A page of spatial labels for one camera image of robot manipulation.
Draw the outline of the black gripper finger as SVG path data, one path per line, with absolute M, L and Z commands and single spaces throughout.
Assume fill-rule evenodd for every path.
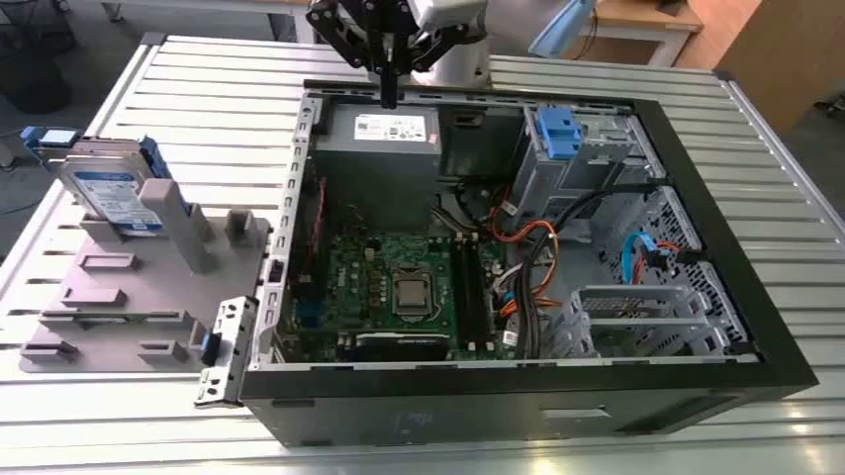
M 389 61 L 389 107 L 398 106 L 399 77 L 413 71 L 426 72 L 434 63 L 457 45 L 466 43 L 470 27 L 457 25 L 436 31 L 421 46 L 411 45 L 411 32 L 394 33 L 393 48 Z
M 358 33 L 342 18 L 339 1 L 310 1 L 306 20 L 321 38 L 335 49 L 353 68 L 365 68 L 374 74 L 381 89 L 381 106 L 391 107 L 391 70 L 383 47 L 378 17 L 366 21 L 363 33 Z

